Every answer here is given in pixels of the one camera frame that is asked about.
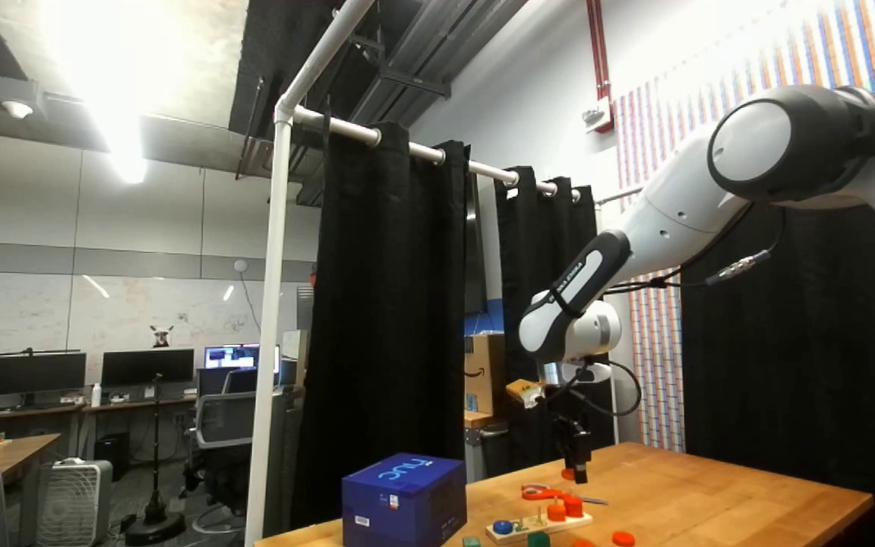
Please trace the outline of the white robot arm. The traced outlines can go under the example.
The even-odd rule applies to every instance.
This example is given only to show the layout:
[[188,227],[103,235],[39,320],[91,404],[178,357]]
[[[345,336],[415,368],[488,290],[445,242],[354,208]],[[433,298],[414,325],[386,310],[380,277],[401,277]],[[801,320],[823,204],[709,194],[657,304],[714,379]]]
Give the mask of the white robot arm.
[[686,137],[532,298],[522,352],[612,350],[606,295],[653,270],[680,277],[692,452],[875,487],[875,95],[790,85]]

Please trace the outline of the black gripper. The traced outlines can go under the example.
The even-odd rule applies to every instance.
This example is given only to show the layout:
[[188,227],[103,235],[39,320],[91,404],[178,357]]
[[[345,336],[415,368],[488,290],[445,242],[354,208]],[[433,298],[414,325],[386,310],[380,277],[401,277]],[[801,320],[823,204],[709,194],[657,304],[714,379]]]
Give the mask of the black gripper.
[[550,388],[547,392],[547,411],[554,417],[554,432],[563,455],[571,458],[571,476],[574,483],[588,479],[588,427],[584,419],[584,411],[576,407],[576,394],[571,388]]

